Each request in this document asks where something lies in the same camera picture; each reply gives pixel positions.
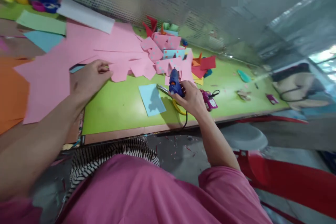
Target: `white paper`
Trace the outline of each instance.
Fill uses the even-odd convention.
[[[57,13],[79,23],[110,34],[114,19],[106,17],[72,0],[62,0]]]

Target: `forearm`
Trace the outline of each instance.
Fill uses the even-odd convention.
[[[69,129],[85,106],[76,95],[65,98],[27,135],[0,154],[0,201],[26,196],[42,172],[55,160]]]
[[[204,149],[211,166],[228,166],[240,170],[235,154],[210,113],[204,111],[196,115],[196,120],[201,129]]]

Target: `hot glue gun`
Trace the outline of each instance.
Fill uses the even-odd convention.
[[[179,82],[179,73],[174,68],[170,73],[170,79],[169,79],[169,92],[170,94],[178,94],[181,97],[184,97],[184,93],[182,91],[182,87]]]

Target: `pink shirt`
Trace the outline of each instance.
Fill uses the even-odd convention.
[[[58,223],[272,223],[238,170],[213,167],[199,187],[138,157],[116,155],[86,179]],[[0,223],[38,223],[31,200],[0,204]]]

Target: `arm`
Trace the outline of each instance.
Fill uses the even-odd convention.
[[[240,170],[235,154],[207,111],[200,90],[189,81],[182,81],[181,84],[185,89],[185,98],[178,94],[173,94],[172,97],[196,118],[211,166],[227,166]]]
[[[74,92],[27,135],[0,154],[0,201],[27,196],[42,172],[55,160],[79,113],[111,77],[105,61],[94,61],[78,73]]]

